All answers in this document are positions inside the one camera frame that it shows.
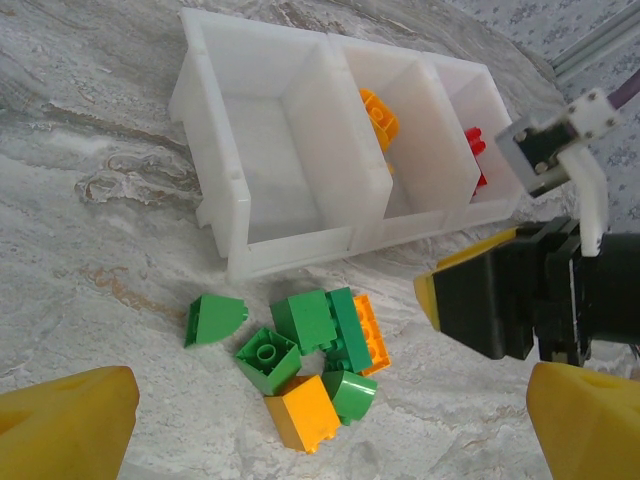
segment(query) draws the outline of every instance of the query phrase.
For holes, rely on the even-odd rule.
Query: white plastic tray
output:
[[[169,112],[184,124],[230,281],[507,218],[511,122],[483,65],[185,8]],[[387,159],[359,88],[400,122]],[[464,130],[483,130],[480,175]],[[392,175],[388,160],[395,168]]]

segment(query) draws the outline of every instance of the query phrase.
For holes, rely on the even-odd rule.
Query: orange lego brick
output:
[[[360,372],[360,375],[368,377],[380,370],[383,370],[391,365],[391,358],[387,353],[387,347],[384,344],[384,339],[380,334],[380,328],[378,327],[378,321],[371,308],[371,302],[368,295],[360,295],[355,297],[353,301],[356,304],[356,310],[358,311],[358,318],[360,318],[360,325],[364,332],[364,338],[367,340],[367,347],[369,347],[369,355],[373,361],[373,366]]]
[[[369,114],[369,119],[371,120],[371,125],[373,125],[373,130],[376,132],[376,137],[378,137],[380,148],[383,152],[386,152],[400,130],[398,118],[371,90],[361,88],[360,97]]]
[[[320,375],[295,377],[281,395],[264,397],[264,402],[284,446],[298,452],[315,453],[340,426]]]

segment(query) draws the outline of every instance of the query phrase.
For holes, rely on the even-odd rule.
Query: gray marble countertop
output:
[[[0,0],[0,392],[129,365],[141,397],[123,479],[549,477],[525,407],[535,355],[489,361],[434,332],[413,295],[414,276],[504,225],[234,286],[197,227],[197,178],[166,111],[182,6],[486,63],[514,116],[562,103],[518,48],[436,0],[349,3]],[[571,212],[572,198],[523,200],[515,220]],[[271,301],[345,285],[370,295],[393,366],[361,422],[296,453],[232,354],[271,324]],[[184,350],[205,291],[246,299],[250,319]],[[629,368],[623,346],[595,350],[596,368]]]

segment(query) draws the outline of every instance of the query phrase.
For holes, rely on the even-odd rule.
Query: lego brick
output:
[[[378,389],[375,380],[344,370],[323,373],[322,383],[343,425],[365,416]]]
[[[298,346],[262,328],[235,355],[240,370],[265,395],[276,395],[298,373]]]
[[[336,339],[324,291],[294,295],[271,305],[276,331],[295,342],[302,355],[328,347]]]
[[[360,325],[362,325],[364,338],[367,340],[367,347],[369,348],[369,355],[373,361],[373,366],[360,372],[360,375],[368,377],[389,367],[391,365],[391,358],[387,353],[387,347],[385,346],[384,339],[380,333],[378,321],[373,313],[369,296],[361,295],[359,297],[355,297],[353,301],[356,304]]]
[[[264,402],[284,446],[298,452],[315,453],[340,427],[319,375],[296,377],[282,395],[265,397]]]
[[[204,294],[189,307],[184,346],[219,342],[232,335],[248,316],[244,300]]]
[[[361,88],[360,97],[371,120],[373,131],[376,133],[380,149],[386,152],[400,130],[398,118],[371,90]]]
[[[326,370],[348,370],[358,373],[373,365],[358,313],[348,287],[326,294],[337,338],[323,349]]]
[[[115,479],[140,394],[105,367],[0,395],[0,478]]]
[[[482,140],[482,130],[478,127],[470,128],[464,132],[465,137],[467,137],[467,141],[469,142],[469,148],[471,149],[471,153],[476,159],[476,163],[478,162],[478,155],[484,153],[487,149],[487,144]],[[480,179],[478,180],[478,184],[476,185],[476,193],[478,188],[484,187],[487,184],[487,178],[482,173],[482,169],[480,169]]]

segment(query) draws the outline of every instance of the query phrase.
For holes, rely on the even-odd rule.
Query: lego stud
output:
[[[268,365],[273,362],[276,358],[276,347],[271,345],[270,343],[265,343],[264,345],[260,345],[256,352],[258,357],[258,361],[263,365]]]
[[[376,122],[380,122],[380,120],[382,120],[382,118],[384,117],[384,115],[382,114],[382,111],[379,108],[372,108],[371,109],[371,117],[376,121]]]
[[[338,338],[331,341],[331,348],[328,348],[325,353],[336,352],[342,348],[344,348],[344,340],[342,338]]]
[[[351,362],[349,360],[338,360],[336,362],[336,370],[349,370],[351,368]]]
[[[335,433],[329,434],[329,435],[327,435],[326,437],[324,437],[324,440],[331,440],[332,438],[335,438],[335,436],[336,436],[336,434],[335,434]],[[313,446],[313,447],[309,447],[309,448],[305,451],[305,453],[306,453],[307,455],[312,455],[312,454],[314,454],[314,453],[316,453],[316,452],[318,451],[318,447],[319,447],[319,446],[320,446],[320,444],[318,443],[318,444],[316,444],[316,445],[315,445],[315,446]]]
[[[327,372],[336,372],[338,370],[344,370],[348,364],[342,360],[327,361],[324,365],[324,369]]]
[[[369,347],[369,356],[373,360],[374,358],[376,358],[377,352],[376,352],[376,349],[373,348],[370,345],[370,343],[372,343],[372,342],[369,341],[369,339],[371,337],[371,333],[369,333],[369,330],[367,328],[364,328],[364,327],[362,328],[362,333],[364,333],[364,339],[367,341],[367,346]]]

